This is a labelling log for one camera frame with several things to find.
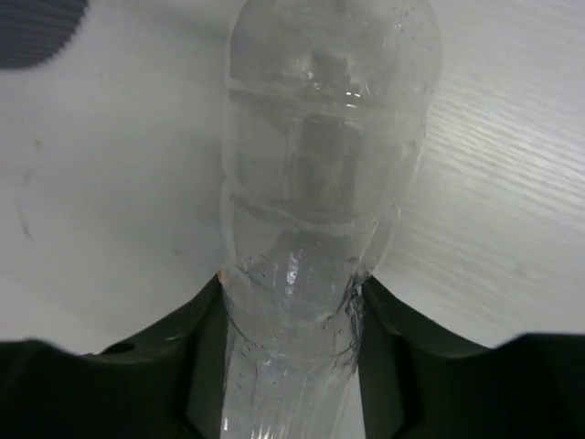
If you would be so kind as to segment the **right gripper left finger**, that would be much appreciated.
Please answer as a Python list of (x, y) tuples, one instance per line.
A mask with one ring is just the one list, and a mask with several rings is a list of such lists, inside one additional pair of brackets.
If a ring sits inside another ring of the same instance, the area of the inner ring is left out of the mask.
[(218, 438), (227, 316), (218, 278), (99, 354), (1, 345), (4, 438)]

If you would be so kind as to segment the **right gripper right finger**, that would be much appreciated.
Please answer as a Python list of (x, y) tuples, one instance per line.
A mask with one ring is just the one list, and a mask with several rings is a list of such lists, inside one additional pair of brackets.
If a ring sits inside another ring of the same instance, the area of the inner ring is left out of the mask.
[(582, 335), (524, 334), (487, 348), (375, 278), (362, 294), (358, 375), (367, 438), (583, 437)]

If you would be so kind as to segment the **clear bottle white cap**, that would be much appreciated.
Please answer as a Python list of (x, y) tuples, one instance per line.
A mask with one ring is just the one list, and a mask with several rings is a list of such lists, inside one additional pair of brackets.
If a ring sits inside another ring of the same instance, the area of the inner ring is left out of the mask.
[(333, 438), (441, 65), (427, 1), (249, 1), (229, 36), (224, 438)]

